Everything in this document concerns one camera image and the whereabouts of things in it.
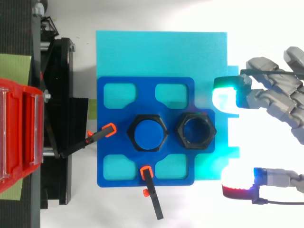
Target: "light blue board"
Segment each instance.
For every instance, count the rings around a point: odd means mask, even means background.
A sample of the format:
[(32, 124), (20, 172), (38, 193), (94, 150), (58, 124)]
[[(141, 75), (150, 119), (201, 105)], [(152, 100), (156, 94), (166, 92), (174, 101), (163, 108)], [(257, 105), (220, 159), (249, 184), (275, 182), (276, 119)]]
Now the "light blue board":
[[(219, 180), (229, 158), (239, 157), (239, 148), (228, 147), (228, 118), (238, 116), (220, 112), (212, 103), (214, 78), (238, 74), (237, 66), (227, 65), (226, 33), (97, 31), (96, 54), (97, 79), (102, 76), (193, 78), (195, 105), (215, 112), (218, 131), (215, 151), (196, 157), (196, 180)], [(179, 108), (187, 100), (185, 92), (177, 92), (183, 91), (182, 87), (174, 86), (160, 85), (160, 92), (156, 94), (159, 101), (169, 104), (169, 108)], [(110, 84), (105, 87), (104, 103), (109, 108), (123, 108), (136, 99), (134, 86)], [(179, 164), (177, 168), (168, 168), (175, 163)], [(155, 172), (160, 178), (183, 177), (186, 165), (182, 156), (171, 155), (156, 165)], [(104, 166), (108, 180), (118, 180), (119, 173), (124, 174), (122, 180), (136, 175), (136, 168), (122, 156), (106, 159)]]

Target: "red plastic bin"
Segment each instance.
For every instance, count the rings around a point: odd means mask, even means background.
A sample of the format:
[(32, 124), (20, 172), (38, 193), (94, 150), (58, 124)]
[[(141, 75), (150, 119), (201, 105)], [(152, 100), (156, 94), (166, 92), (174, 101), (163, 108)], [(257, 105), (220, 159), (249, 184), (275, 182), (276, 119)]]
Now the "red plastic bin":
[(43, 160), (42, 92), (0, 79), (0, 193), (35, 171)]

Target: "black clamp handle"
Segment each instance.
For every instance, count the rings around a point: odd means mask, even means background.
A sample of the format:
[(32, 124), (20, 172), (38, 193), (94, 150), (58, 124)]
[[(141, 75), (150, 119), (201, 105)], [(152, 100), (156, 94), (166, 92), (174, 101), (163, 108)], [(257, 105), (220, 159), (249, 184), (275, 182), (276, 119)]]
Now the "black clamp handle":
[(154, 207), (154, 211), (156, 214), (156, 218), (157, 220), (160, 220), (163, 218), (163, 214), (162, 214), (162, 209), (161, 209), (161, 205), (160, 202), (158, 200), (157, 194), (156, 194), (156, 190), (155, 190), (155, 186), (153, 183), (153, 172), (150, 166), (144, 166), (141, 168), (141, 174), (142, 174), (142, 179), (146, 182), (147, 184), (147, 189), (143, 190), (143, 194), (145, 197), (150, 196), (151, 200), (152, 200), (152, 204)]

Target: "white background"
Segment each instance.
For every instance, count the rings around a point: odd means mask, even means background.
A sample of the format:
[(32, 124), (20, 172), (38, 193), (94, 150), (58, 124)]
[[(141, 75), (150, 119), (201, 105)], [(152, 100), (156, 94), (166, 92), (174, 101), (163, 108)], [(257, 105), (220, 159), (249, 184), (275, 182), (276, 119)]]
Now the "white background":
[[(96, 98), (96, 30), (224, 31), (228, 32), (229, 65), (244, 68), (250, 58), (265, 56), (289, 70), (283, 51), (289, 46), (304, 50), (303, 9), (300, 0), (49, 0), (47, 15), (60, 36), (76, 44), (74, 96)], [(285, 123), (265, 110), (245, 110), (233, 125), (229, 140), (240, 146), (243, 163), (304, 173), (304, 146)], [(89, 121), (88, 128), (95, 131), (96, 121)], [(96, 145), (73, 155), (72, 200), (67, 206), (49, 201), (49, 209), (41, 211), (42, 228), (303, 226), (303, 207), (226, 199), (220, 181), (157, 187), (164, 214), (157, 221), (143, 187), (98, 187), (96, 163)], [(261, 196), (304, 201), (293, 188), (264, 187)]]

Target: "orange clamp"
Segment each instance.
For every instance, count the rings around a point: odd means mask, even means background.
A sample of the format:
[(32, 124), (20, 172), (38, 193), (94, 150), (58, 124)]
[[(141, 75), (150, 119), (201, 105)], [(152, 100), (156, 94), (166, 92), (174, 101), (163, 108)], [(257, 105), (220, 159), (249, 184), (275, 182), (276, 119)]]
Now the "orange clamp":
[(117, 128), (114, 125), (114, 123), (109, 123), (106, 126), (103, 126), (101, 130), (103, 130), (104, 128), (107, 128), (107, 127), (112, 127), (114, 131), (112, 133), (107, 134), (106, 138), (110, 137), (111, 135), (113, 135), (113, 134), (115, 134), (117, 132)]
[(149, 191), (147, 189), (142, 190), (142, 192), (145, 197), (150, 196)]
[(143, 166), (143, 167), (141, 168), (141, 176), (142, 176), (142, 179), (145, 180), (143, 171), (146, 170), (146, 169), (148, 169), (148, 170), (150, 171), (151, 177), (153, 178), (154, 175), (153, 175), (151, 166), (146, 165), (146, 166)]
[(93, 135), (93, 133), (91, 131), (87, 131), (87, 136), (91, 137)]

